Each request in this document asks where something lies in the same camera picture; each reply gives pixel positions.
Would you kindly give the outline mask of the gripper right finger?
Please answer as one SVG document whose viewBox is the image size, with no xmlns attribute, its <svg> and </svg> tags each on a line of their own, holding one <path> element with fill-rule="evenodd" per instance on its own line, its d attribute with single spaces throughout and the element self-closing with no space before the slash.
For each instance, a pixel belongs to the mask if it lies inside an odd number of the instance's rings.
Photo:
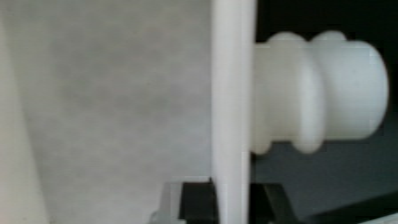
<svg viewBox="0 0 398 224">
<path fill-rule="evenodd" d="M 297 216 L 281 184 L 256 183 L 251 185 L 249 224 L 297 224 Z"/>
</svg>

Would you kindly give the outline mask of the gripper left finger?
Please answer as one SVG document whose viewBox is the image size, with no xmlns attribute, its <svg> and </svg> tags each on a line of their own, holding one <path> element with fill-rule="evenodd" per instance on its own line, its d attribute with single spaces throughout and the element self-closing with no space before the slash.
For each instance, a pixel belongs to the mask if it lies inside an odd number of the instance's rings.
<svg viewBox="0 0 398 224">
<path fill-rule="evenodd" d="M 212 182 L 169 182 L 150 224 L 219 224 L 217 195 Z"/>
</svg>

